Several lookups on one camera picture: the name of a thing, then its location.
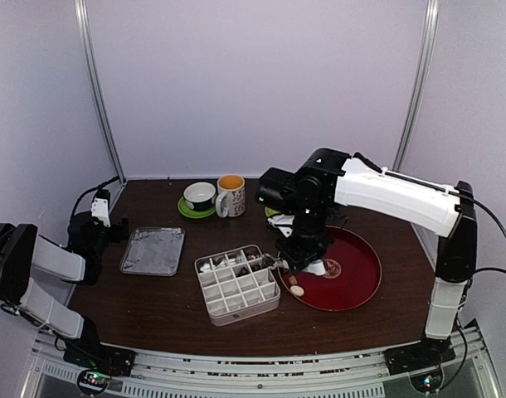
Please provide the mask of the bunny print tin lid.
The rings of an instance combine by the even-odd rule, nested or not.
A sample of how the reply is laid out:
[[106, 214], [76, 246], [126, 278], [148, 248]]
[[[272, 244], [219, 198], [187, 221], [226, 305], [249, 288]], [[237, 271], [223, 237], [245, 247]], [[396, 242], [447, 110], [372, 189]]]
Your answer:
[[172, 277], [179, 267], [186, 232], [181, 227], [138, 227], [119, 265], [123, 274]]

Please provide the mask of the white metal tongs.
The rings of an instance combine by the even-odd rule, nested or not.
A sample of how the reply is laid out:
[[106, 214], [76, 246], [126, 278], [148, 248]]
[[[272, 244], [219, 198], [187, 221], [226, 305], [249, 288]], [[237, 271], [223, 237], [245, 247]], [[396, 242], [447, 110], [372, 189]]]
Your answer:
[[280, 232], [275, 247], [293, 274], [326, 275], [322, 258], [333, 240], [326, 233], [325, 225], [309, 230], [299, 226], [297, 216], [282, 213], [268, 217], [267, 223]]

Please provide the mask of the silver divided tin box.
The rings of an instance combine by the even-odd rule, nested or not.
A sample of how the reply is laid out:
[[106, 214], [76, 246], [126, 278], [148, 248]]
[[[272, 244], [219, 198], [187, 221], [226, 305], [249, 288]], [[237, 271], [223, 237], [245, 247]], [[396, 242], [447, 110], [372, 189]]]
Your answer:
[[208, 317], [217, 327], [279, 307], [280, 287], [257, 245], [199, 258], [194, 267]]

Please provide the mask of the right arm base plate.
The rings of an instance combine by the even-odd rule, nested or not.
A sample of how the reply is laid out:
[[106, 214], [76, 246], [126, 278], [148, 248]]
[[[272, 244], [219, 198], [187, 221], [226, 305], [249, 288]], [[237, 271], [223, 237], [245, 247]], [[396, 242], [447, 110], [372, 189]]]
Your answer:
[[439, 366], [456, 358], [450, 340], [422, 339], [405, 346], [387, 349], [384, 353], [391, 376]]

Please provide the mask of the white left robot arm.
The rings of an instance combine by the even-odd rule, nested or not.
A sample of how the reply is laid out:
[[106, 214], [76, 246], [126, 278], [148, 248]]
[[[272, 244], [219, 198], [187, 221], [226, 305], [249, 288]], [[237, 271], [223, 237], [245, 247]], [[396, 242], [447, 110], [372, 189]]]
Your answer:
[[88, 211], [73, 211], [68, 241], [60, 245], [38, 232], [33, 224], [0, 223], [0, 302], [4, 308], [48, 327], [55, 334], [77, 341], [75, 355], [89, 368], [102, 366], [107, 351], [99, 344], [93, 323], [67, 308], [34, 279], [36, 272], [68, 284], [94, 285], [102, 272], [102, 258], [110, 243], [129, 235], [129, 221], [111, 221], [110, 192], [90, 190]]

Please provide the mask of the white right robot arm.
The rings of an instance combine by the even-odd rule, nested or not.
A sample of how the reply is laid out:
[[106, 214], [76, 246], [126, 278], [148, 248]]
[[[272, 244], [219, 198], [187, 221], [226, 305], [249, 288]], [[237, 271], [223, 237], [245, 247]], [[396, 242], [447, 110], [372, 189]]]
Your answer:
[[379, 167], [361, 153], [315, 150], [297, 172], [276, 167], [259, 179], [257, 202], [292, 216], [291, 231], [275, 242], [293, 274], [325, 275], [323, 256], [333, 238], [328, 210], [355, 206], [410, 222], [439, 237], [435, 282], [425, 338], [413, 359], [431, 365], [445, 351], [460, 299], [472, 277], [477, 254], [477, 220], [472, 187], [434, 184]]

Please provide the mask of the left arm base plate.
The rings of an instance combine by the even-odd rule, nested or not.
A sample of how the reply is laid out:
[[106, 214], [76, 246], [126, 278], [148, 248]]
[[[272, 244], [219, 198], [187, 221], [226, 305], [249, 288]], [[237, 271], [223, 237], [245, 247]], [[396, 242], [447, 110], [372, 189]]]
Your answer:
[[109, 376], [130, 376], [136, 358], [133, 350], [100, 344], [98, 352], [65, 341], [63, 360]]

